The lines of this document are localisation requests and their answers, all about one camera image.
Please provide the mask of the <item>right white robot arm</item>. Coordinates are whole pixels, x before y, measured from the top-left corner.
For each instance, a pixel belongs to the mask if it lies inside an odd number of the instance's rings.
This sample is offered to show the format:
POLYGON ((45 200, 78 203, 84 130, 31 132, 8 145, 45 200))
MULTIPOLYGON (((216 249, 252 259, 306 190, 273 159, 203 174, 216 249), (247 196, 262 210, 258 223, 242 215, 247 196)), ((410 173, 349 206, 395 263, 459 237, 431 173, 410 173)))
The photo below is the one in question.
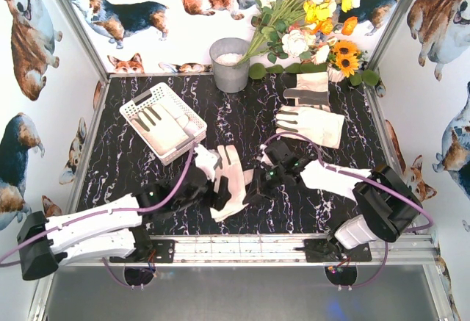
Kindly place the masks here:
POLYGON ((328 244, 336 250, 382 240, 395 242, 422 212, 419 199, 388 165, 353 169, 295 155, 283 141, 266 146, 244 198, 255 204, 273 197, 276 187, 322 190, 358 204, 357 216, 333 229, 328 244))

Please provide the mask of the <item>white glove long cuff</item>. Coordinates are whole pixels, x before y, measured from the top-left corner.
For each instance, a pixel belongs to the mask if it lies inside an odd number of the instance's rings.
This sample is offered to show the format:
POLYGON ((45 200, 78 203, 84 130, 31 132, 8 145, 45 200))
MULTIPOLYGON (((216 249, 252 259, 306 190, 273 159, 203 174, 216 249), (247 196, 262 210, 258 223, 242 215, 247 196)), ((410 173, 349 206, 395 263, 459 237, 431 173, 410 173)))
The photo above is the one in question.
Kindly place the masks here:
POLYGON ((143 108, 131 122, 160 157, 192 137, 161 104, 143 108))

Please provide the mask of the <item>white plastic storage basket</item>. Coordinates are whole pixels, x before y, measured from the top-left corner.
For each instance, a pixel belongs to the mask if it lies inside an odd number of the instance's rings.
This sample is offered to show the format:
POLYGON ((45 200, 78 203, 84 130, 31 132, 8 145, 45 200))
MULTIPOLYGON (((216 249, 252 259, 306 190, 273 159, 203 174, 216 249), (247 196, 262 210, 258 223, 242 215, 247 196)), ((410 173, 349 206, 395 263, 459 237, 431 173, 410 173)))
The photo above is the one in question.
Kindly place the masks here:
POLYGON ((164 82, 125 103, 120 114, 164 166, 206 138, 206 122, 164 82))

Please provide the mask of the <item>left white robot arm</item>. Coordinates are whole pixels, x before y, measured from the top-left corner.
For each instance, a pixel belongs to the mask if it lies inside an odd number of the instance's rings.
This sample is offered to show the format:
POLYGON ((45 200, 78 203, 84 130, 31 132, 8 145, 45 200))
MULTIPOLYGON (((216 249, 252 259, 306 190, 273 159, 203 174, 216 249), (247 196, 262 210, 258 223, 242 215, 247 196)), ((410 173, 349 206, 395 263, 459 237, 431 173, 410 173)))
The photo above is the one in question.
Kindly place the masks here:
POLYGON ((192 165, 183 179, 160 179, 95 209, 61 217, 35 213, 17 236, 22 278, 37 280, 87 259, 143 262, 155 250, 146 223, 179 212, 201 197, 220 211, 231 198, 228 186, 227 176, 210 179, 192 165))

